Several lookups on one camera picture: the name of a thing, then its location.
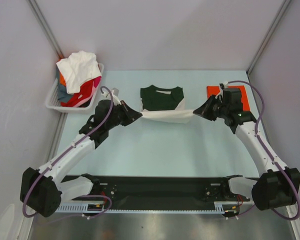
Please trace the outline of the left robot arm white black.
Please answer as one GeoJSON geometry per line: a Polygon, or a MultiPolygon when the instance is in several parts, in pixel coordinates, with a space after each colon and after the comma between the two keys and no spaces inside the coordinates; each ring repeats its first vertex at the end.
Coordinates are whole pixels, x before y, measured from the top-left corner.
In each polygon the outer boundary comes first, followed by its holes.
{"type": "Polygon", "coordinates": [[[123,100],[115,105],[111,100],[101,100],[78,135],[64,152],[40,166],[27,168],[21,181],[20,200],[22,212],[29,207],[43,217],[51,216],[62,202],[76,198],[95,200],[100,196],[100,181],[84,173],[73,180],[64,181],[69,171],[85,156],[98,148],[109,136],[111,129],[128,126],[142,117],[123,100]]]}

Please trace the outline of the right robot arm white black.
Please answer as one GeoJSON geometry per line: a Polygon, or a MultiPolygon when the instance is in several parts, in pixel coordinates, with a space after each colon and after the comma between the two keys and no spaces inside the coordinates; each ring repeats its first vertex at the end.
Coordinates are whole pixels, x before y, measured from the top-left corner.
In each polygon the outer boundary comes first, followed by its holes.
{"type": "Polygon", "coordinates": [[[221,95],[211,95],[193,114],[209,121],[223,119],[243,143],[259,173],[250,190],[259,210],[291,205],[297,205],[300,210],[300,172],[288,167],[259,132],[259,121],[251,111],[244,110],[239,88],[225,88],[221,95]]]}

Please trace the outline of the cream and green t shirt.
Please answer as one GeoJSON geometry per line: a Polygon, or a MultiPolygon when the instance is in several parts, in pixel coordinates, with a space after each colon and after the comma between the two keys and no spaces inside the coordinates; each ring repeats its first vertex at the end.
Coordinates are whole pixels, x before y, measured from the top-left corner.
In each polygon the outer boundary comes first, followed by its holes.
{"type": "Polygon", "coordinates": [[[164,122],[186,124],[194,116],[192,109],[186,109],[182,87],[160,88],[150,85],[140,89],[142,118],[164,122]]]}

